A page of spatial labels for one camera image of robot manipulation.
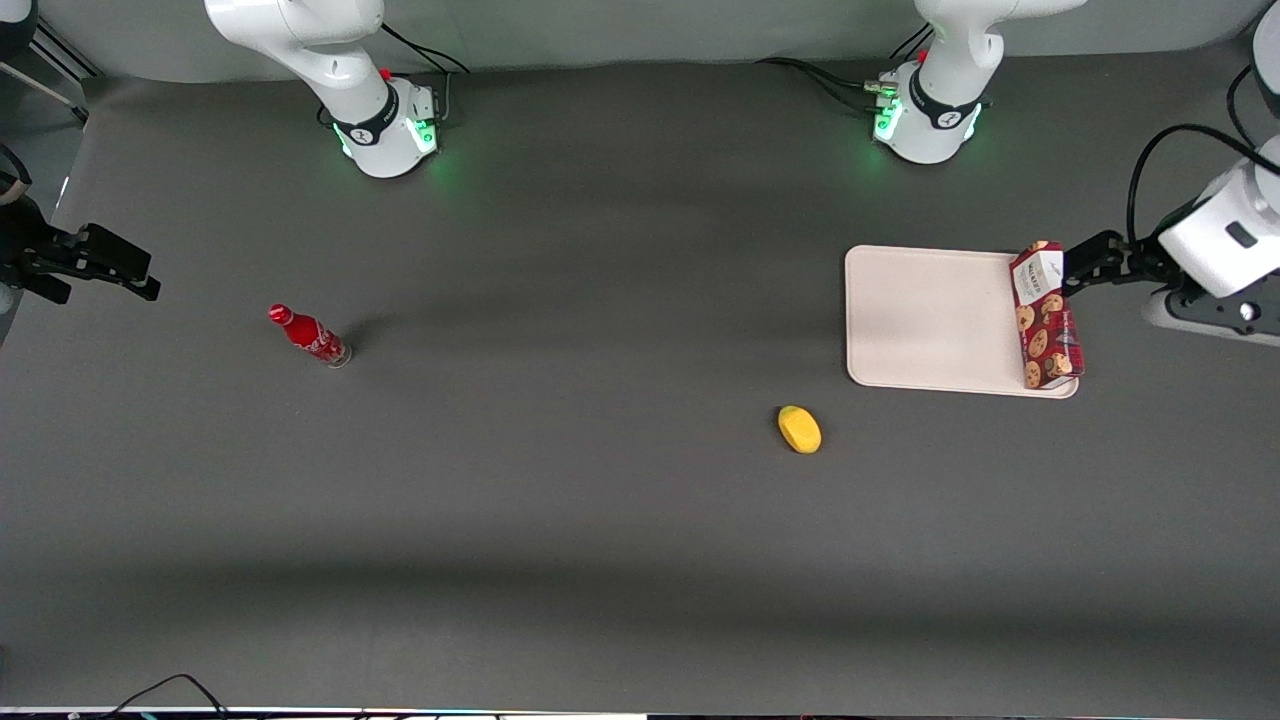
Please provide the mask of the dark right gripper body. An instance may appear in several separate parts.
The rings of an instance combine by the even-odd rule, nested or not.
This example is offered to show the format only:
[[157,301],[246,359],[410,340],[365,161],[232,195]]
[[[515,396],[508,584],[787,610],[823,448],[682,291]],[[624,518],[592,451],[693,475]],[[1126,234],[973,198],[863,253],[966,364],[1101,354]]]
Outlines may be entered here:
[[76,234],[50,224],[31,197],[4,196],[1,205],[3,283],[20,288],[23,274],[84,279],[76,266]]

